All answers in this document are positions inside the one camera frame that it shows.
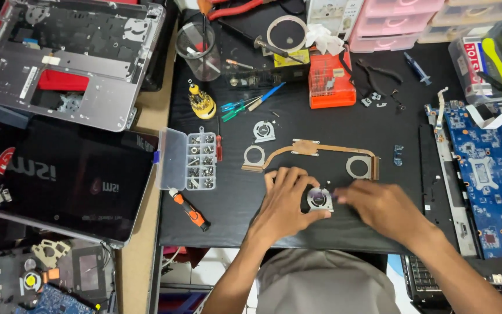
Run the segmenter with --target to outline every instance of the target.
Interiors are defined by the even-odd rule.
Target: green screwdriver
[[[227,120],[229,120],[229,119],[237,116],[240,111],[245,110],[247,108],[247,106],[249,106],[251,104],[254,104],[259,99],[261,99],[260,96],[257,99],[255,99],[254,101],[252,101],[252,102],[250,102],[250,103],[248,103],[248,104],[246,104],[244,106],[239,106],[236,109],[231,110],[230,112],[228,112],[227,114],[225,114],[224,116],[222,116],[222,121],[226,122]]]

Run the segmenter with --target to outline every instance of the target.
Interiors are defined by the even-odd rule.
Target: hand
[[[313,222],[330,217],[328,210],[312,210],[306,214],[301,212],[301,196],[307,185],[320,186],[317,179],[308,176],[305,170],[281,167],[278,171],[267,173],[264,180],[267,194],[249,228],[249,238],[270,247],[283,237],[295,235]]]
[[[439,232],[396,184],[356,180],[348,188],[336,189],[334,194],[339,204],[352,205],[367,225],[412,251],[427,236]]]

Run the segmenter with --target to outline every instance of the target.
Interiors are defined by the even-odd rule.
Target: person
[[[240,314],[255,278],[258,314],[400,313],[389,278],[351,254],[286,249],[261,266],[276,241],[331,217],[327,210],[301,212],[306,187],[320,186],[305,170],[279,168],[264,177],[267,191],[261,209],[201,313]],[[348,188],[336,189],[334,195],[339,204],[355,208],[367,225],[416,254],[456,314],[502,314],[502,296],[463,260],[399,186],[356,180]]]

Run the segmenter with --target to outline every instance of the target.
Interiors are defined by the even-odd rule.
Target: yellow pry tool
[[[493,61],[502,78],[502,62],[495,51],[495,41],[491,38],[486,38],[482,40],[481,47],[484,49],[485,54]]]

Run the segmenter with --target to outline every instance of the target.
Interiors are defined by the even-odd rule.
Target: laptop keyboard
[[[417,291],[441,291],[433,275],[423,265],[422,260],[417,256],[410,256],[410,265],[412,266],[415,289]]]

